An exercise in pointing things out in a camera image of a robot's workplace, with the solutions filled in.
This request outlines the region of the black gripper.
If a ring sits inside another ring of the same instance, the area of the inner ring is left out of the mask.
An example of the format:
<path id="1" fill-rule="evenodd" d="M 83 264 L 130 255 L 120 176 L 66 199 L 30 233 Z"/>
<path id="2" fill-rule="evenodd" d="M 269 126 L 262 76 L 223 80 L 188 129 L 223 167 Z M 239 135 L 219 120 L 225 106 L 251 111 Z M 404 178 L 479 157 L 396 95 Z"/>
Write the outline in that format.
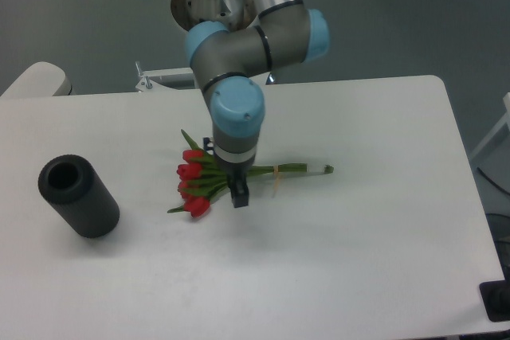
<path id="1" fill-rule="evenodd" d="M 212 137 L 204 137 L 202 147 L 207 154 L 214 155 L 214 140 Z M 248 206 L 249 187 L 246 178 L 255 157 L 252 156 L 244 162 L 228 162 L 217 155 L 214 156 L 214 159 L 218 169 L 226 174 L 233 207 L 237 209 Z"/>

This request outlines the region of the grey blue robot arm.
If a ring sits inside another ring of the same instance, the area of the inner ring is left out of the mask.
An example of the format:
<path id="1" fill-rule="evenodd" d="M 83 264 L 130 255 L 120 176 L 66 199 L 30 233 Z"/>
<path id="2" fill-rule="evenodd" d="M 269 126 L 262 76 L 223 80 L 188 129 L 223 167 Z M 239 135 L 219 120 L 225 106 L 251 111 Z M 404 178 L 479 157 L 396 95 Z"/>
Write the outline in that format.
<path id="1" fill-rule="evenodd" d="M 243 0 L 186 0 L 192 21 L 186 58 L 211 116 L 214 157 L 235 207 L 249 203 L 247 177 L 265 117 L 253 77 L 315 60 L 330 45 L 324 16 L 303 0 L 253 2 L 258 23 L 243 28 Z"/>

